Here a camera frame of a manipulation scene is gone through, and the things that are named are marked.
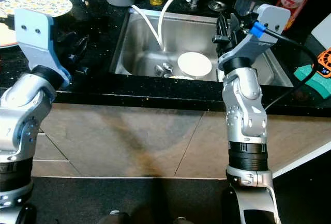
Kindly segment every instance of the blue connector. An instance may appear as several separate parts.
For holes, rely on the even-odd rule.
[[[257,36],[258,38],[260,38],[262,36],[262,34],[264,33],[264,30],[266,30],[266,27],[261,25],[258,21],[255,21],[250,32],[252,34],[254,34],[255,36]]]

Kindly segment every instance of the stainless steel sink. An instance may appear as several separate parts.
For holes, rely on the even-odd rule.
[[[160,12],[144,12],[157,29]],[[162,29],[166,50],[163,52],[142,17],[130,9],[124,20],[110,72],[155,77],[155,66],[168,62],[174,67],[175,76],[184,76],[177,65],[178,57],[184,52],[200,52],[210,59],[213,68],[199,80],[222,81],[224,74],[217,70],[216,45],[212,43],[215,23],[216,18],[167,13]],[[271,50],[260,55],[253,67],[258,71],[260,84],[293,86]]]

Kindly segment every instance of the beige tile floor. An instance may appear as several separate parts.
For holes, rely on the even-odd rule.
[[[224,178],[224,123],[222,112],[54,104],[33,175]],[[269,167],[329,142],[330,133],[330,118],[269,116]]]

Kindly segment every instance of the green sponge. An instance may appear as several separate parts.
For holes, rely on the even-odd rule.
[[[301,66],[297,68],[294,75],[302,81],[308,74],[310,74],[311,71],[311,65]],[[306,84],[320,93],[324,99],[331,95],[331,79],[324,78],[317,72],[311,79],[308,80]]]

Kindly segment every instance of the white plate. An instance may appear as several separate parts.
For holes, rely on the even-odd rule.
[[[16,8],[26,8],[49,14],[52,17],[64,15],[72,9],[69,0],[4,0],[0,2],[0,17],[14,14]],[[17,45],[15,31],[0,23],[0,48]]]
[[[201,78],[212,70],[209,58],[198,52],[186,52],[178,58],[180,70],[192,77]]]

